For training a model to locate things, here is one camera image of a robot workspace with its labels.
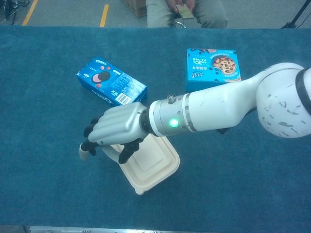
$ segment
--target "person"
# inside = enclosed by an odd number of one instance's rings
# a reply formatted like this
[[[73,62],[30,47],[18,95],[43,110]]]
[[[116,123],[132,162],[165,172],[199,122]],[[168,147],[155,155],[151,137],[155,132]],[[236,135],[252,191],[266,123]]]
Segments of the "person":
[[[225,28],[228,19],[221,0],[184,0],[202,28]],[[173,27],[177,4],[183,0],[147,0],[148,28]]]

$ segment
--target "barcode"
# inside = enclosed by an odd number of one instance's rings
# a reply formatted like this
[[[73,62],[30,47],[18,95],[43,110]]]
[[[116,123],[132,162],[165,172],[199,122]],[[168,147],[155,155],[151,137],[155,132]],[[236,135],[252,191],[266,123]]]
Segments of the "barcode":
[[[132,99],[129,98],[127,95],[120,93],[116,97],[116,101],[118,101],[120,104],[128,104]]]

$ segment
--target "cookie box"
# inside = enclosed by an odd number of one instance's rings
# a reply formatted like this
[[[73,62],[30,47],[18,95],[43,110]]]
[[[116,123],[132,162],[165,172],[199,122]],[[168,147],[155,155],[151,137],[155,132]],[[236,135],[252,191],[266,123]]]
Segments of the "cookie box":
[[[234,50],[187,49],[186,91],[241,81]]]
[[[82,86],[115,106],[147,98],[147,86],[100,57],[94,58],[76,76]]]

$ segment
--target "yellow floor line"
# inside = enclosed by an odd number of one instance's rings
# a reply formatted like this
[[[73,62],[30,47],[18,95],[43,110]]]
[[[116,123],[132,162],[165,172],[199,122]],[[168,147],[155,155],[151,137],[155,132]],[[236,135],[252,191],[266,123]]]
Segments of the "yellow floor line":
[[[105,4],[103,15],[102,15],[102,20],[101,20],[101,23],[99,25],[100,28],[103,28],[105,26],[106,18],[107,18],[107,13],[108,13],[108,8],[109,8],[109,5]]]
[[[26,18],[24,19],[23,26],[27,25],[31,15],[32,15],[32,13],[35,10],[35,6],[37,5],[37,3],[38,3],[38,0],[34,0],[33,4],[31,5],[31,7],[30,7],[30,9],[29,9],[29,11],[28,11],[28,13],[26,15]]]

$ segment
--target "person's hand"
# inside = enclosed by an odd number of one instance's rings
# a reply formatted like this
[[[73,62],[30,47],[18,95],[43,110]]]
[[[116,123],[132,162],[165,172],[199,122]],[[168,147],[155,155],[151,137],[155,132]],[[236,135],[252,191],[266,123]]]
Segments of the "person's hand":
[[[176,14],[178,13],[178,9],[176,7],[176,5],[183,5],[183,1],[182,0],[166,0],[167,5],[169,6],[169,8],[175,12]]]
[[[195,8],[195,0],[187,0],[186,5],[189,8],[190,12],[193,13],[193,10]]]

